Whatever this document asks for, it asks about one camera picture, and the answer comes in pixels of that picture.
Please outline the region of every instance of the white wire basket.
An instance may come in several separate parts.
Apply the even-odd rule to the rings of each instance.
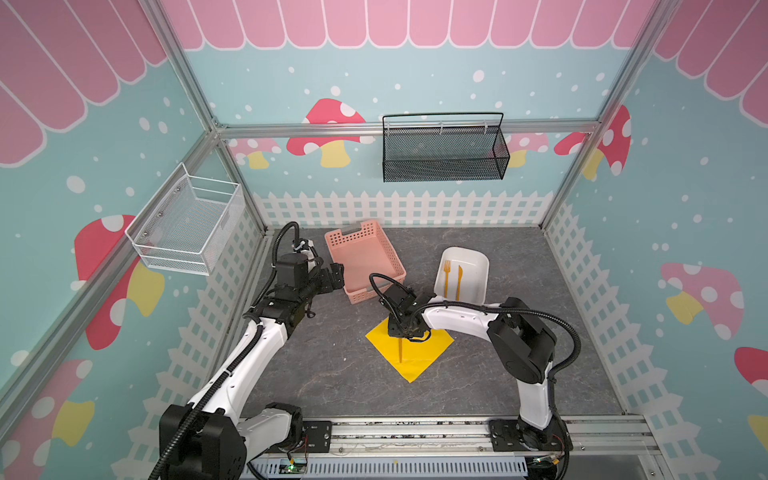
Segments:
[[[210,275],[243,215],[243,189],[189,175],[184,164],[165,185],[125,234],[148,268]]]

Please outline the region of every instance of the white polka dot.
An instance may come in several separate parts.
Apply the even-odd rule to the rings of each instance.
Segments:
[[[2,453],[2,467],[7,468],[10,464],[12,464],[21,451],[22,444],[16,440],[8,440],[6,443],[4,443],[0,449],[0,453]]]
[[[82,178],[71,175],[70,177],[67,177],[67,188],[76,194],[82,194],[85,192],[85,182]]]
[[[603,135],[603,145],[607,147],[612,141],[614,141],[614,131],[609,129],[605,132],[605,135]]]
[[[109,309],[109,320],[117,326],[123,325],[123,319],[125,318],[125,304],[127,299],[121,298],[117,302],[112,304],[112,308]]]
[[[46,396],[35,402],[30,413],[32,414],[32,417],[36,419],[43,419],[48,416],[49,413],[53,412],[55,406],[56,401],[53,400],[53,397]]]
[[[701,271],[701,267],[698,265],[688,265],[687,263],[683,263],[683,271],[688,275],[696,275]]]
[[[730,294],[730,304],[736,308],[744,308],[744,294],[741,292],[733,292]]]
[[[94,363],[91,360],[83,360],[80,362],[78,367],[74,369],[74,374],[79,379],[84,379],[88,376],[88,373],[91,373],[91,369],[94,367]]]
[[[339,110],[341,111],[341,114],[344,115],[345,117],[352,117],[354,114],[357,113],[354,108],[350,107],[345,103],[342,103],[339,106]]]
[[[711,286],[705,286],[703,289],[701,289],[701,299],[709,303],[714,302],[717,300],[717,290]]]
[[[29,352],[26,350],[19,350],[13,355],[11,355],[11,365],[13,366],[19,366],[27,359],[29,356]]]
[[[717,334],[717,336],[719,336],[723,340],[730,339],[730,335],[731,335],[730,328],[723,325],[722,323],[719,325],[715,325],[715,333]]]

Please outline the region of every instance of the painted wallpaper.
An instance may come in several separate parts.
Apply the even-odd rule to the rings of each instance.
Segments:
[[[334,99],[318,105],[324,102],[331,112],[354,111]],[[555,150],[566,137],[507,134],[504,180],[483,181],[384,183],[381,137],[240,138],[230,140],[229,149],[269,225],[347,225],[375,218],[393,226],[533,226],[580,147]]]
[[[680,480],[768,476],[768,3],[725,4],[683,2],[549,230],[624,404]]]
[[[594,118],[653,0],[164,0],[224,124],[383,114]]]
[[[0,3],[0,384],[202,133],[148,28],[136,0]],[[102,326],[96,349],[119,329]]]

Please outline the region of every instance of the black cable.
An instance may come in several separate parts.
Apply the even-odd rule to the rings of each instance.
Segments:
[[[176,430],[176,433],[174,433],[173,438],[168,442],[168,445],[165,446],[165,450],[163,450],[163,454],[160,456],[160,458],[157,460],[157,463],[154,465],[154,468],[152,469],[152,473],[150,473],[148,480],[157,480],[160,478],[160,473],[165,469],[165,466],[168,463],[168,460],[170,460],[170,456],[174,453],[174,450],[178,446],[181,439],[187,434],[190,427],[194,424],[195,420],[197,420],[197,417],[200,415],[200,412],[203,411],[203,408],[208,403],[208,401],[214,396],[214,393],[221,388],[224,381],[232,376],[232,372],[237,368],[238,365],[243,361],[243,359],[253,350],[254,346],[259,342],[259,339],[261,338],[261,334],[264,331],[264,325],[259,324],[259,326],[256,328],[256,335],[253,336],[250,342],[248,342],[248,345],[243,349],[240,354],[235,357],[235,360],[230,363],[230,365],[227,366],[227,369],[221,373],[221,375],[216,378],[213,385],[211,385],[208,390],[203,394],[203,398],[200,399],[200,401],[194,406],[191,412],[187,414],[187,417],[184,419],[184,421],[181,423],[179,428]]]

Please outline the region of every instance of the mushroom illustration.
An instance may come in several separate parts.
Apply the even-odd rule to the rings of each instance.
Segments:
[[[245,159],[248,159],[248,166],[253,170],[262,170],[269,168],[270,162],[266,161],[263,152],[279,154],[282,152],[272,138],[233,138],[229,141],[230,150],[239,165],[245,165]]]
[[[332,98],[322,98],[302,121],[303,124],[362,124],[365,119],[354,108]],[[306,155],[318,148],[323,151],[320,165],[325,168],[342,168],[349,165],[349,155],[344,148],[345,141],[371,144],[373,137],[318,137],[291,138],[288,151],[294,155]]]
[[[507,168],[525,165],[525,154],[528,151],[544,153],[549,150],[549,138],[546,134],[510,134],[505,140],[509,149]]]
[[[74,239],[74,258],[78,279],[73,290],[80,288],[123,236],[123,229],[133,217],[113,215],[91,222]],[[105,349],[118,337],[123,324],[127,300],[133,301],[143,316],[149,316],[165,288],[162,273],[152,272],[139,259],[128,267],[104,304],[85,329],[88,344],[94,350]]]
[[[728,340],[736,334],[744,316],[744,296],[736,277],[727,270],[707,266],[665,263],[661,266],[665,281],[680,294],[667,298],[667,306],[681,323],[690,325],[694,317],[706,310],[715,332]]]
[[[750,415],[746,421],[750,424],[750,428],[757,439],[763,444],[763,448],[768,450],[768,417]]]
[[[584,142],[586,134],[575,132],[568,135],[560,143],[554,146],[554,152],[558,155],[569,155],[576,153]],[[632,142],[632,120],[629,110],[621,105],[619,112],[611,122],[608,130],[603,134],[603,138],[598,144],[597,149],[592,152],[583,171],[584,178],[595,181],[598,177],[598,167],[600,161],[605,158],[613,175],[618,175],[627,164],[629,156],[630,143]]]
[[[757,389],[758,392],[768,396],[768,352],[743,346],[736,349],[733,354],[733,362],[744,379]]]
[[[39,478],[45,470],[52,439],[60,439],[71,447],[80,442],[94,417],[95,404],[67,399],[91,368],[91,360],[69,360],[58,367],[2,446],[5,478]]]

